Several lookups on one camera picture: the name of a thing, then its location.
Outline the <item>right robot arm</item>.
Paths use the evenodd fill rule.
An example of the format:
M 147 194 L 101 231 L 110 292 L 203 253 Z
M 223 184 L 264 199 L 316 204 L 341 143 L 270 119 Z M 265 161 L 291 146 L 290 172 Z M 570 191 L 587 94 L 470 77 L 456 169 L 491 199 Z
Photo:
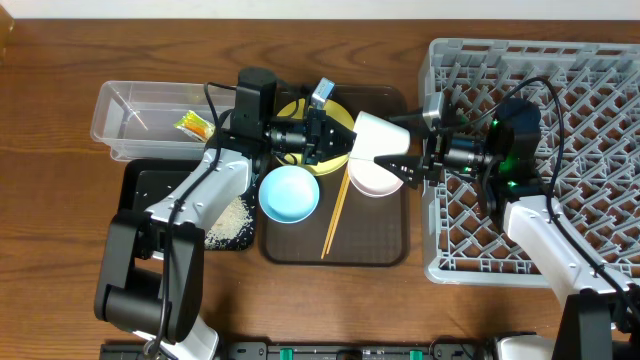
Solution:
M 475 183 L 481 210 L 524 250 L 563 308 L 555 339 L 527 332 L 496 336 L 475 349 L 475 358 L 638 358 L 639 287 L 607 266 L 563 213 L 554 181 L 536 170 L 538 106 L 521 98 L 501 101 L 480 138 L 460 133 L 449 121 L 450 109 L 438 103 L 434 115 L 391 117 L 424 140 L 424 152 L 378 156 L 376 164 L 412 188 L 439 183 L 445 171 Z

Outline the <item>yellow plate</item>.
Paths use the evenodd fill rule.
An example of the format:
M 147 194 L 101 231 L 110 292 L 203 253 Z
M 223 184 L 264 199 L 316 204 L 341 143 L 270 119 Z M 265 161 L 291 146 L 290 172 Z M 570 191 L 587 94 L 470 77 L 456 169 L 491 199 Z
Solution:
M 279 116 L 289 115 L 294 109 L 295 109 L 295 102 L 290 102 L 279 111 L 278 115 Z M 334 118 L 337 122 L 339 122 L 344 127 L 348 128 L 349 130 L 352 130 L 354 128 L 354 120 L 352 116 L 342 105 L 338 104 L 333 100 L 329 100 L 328 103 L 325 105 L 324 110 L 329 116 Z M 287 165 L 288 163 L 293 163 L 294 160 L 300 161 L 300 159 L 301 159 L 300 154 L 287 154 L 285 156 L 284 161 L 282 161 L 281 159 L 276 159 L 276 161 L 280 165 Z M 340 157 L 337 157 L 328 161 L 319 162 L 317 165 L 304 165 L 304 164 L 302 165 L 299 164 L 299 165 L 301 165 L 307 171 L 312 173 L 314 176 L 319 177 L 319 176 L 328 175 L 336 170 L 339 170 L 343 165 L 347 163 L 347 160 L 348 160 L 348 156 L 342 155 Z

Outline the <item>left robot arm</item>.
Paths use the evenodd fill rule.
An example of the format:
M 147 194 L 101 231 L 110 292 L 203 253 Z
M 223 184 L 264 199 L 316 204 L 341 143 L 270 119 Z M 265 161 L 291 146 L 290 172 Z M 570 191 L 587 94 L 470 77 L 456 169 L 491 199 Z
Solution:
M 319 216 L 329 193 L 300 166 L 274 168 L 271 158 L 287 144 L 309 145 L 319 159 L 343 155 L 353 140 L 346 127 L 320 110 L 305 111 L 320 131 L 310 138 L 289 137 L 276 117 L 282 83 L 270 70 L 249 67 L 232 87 L 235 106 L 214 115 L 219 127 L 200 163 L 182 183 L 142 211 L 122 208 L 110 223 L 94 313 L 102 321 L 145 338 L 141 358 L 212 358 L 217 334 L 196 324 L 204 281 L 205 232 L 228 205 L 250 189 L 263 196 L 270 184 L 283 183 L 282 201 L 309 204 L 301 220 L 310 238 L 320 235 Z

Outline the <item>green red snack wrapper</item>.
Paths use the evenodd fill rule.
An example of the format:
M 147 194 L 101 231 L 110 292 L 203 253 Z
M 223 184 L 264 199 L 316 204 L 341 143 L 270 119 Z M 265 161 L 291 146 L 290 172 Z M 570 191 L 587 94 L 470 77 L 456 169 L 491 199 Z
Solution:
M 215 133 L 213 123 L 203 119 L 196 112 L 189 110 L 173 127 L 199 142 L 207 142 Z

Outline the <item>light blue bowl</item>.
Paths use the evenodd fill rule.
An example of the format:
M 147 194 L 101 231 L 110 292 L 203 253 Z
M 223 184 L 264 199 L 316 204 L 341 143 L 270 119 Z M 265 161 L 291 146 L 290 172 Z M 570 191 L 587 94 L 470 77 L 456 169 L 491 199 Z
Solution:
M 271 220 L 294 224 L 308 218 L 318 206 L 320 187 L 306 169 L 293 165 L 280 166 L 262 180 L 258 191 L 259 205 Z

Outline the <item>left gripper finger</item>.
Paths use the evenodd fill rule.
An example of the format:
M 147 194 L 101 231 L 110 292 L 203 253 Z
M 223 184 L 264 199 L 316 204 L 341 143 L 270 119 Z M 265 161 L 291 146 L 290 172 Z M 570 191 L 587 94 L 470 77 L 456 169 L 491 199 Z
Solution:
M 357 134 L 332 117 L 327 119 L 328 146 L 331 150 L 351 150 Z
M 349 159 L 350 151 L 328 149 L 320 151 L 320 165 L 343 165 Z

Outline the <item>pile of rice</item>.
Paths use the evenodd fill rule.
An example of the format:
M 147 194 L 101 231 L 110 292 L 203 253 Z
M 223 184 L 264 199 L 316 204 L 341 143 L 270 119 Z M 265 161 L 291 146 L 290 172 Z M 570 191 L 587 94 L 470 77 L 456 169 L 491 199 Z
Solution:
M 250 227 L 253 217 L 246 202 L 237 197 L 223 211 L 207 232 L 205 247 L 209 250 L 230 249 L 233 241 L 239 240 Z

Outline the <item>white cup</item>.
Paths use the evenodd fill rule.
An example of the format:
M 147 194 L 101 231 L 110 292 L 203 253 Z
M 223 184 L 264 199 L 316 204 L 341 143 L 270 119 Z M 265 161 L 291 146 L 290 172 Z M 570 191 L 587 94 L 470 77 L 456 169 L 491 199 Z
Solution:
M 354 123 L 356 133 L 350 159 L 372 161 L 376 156 L 404 155 L 410 146 L 407 129 L 361 111 Z

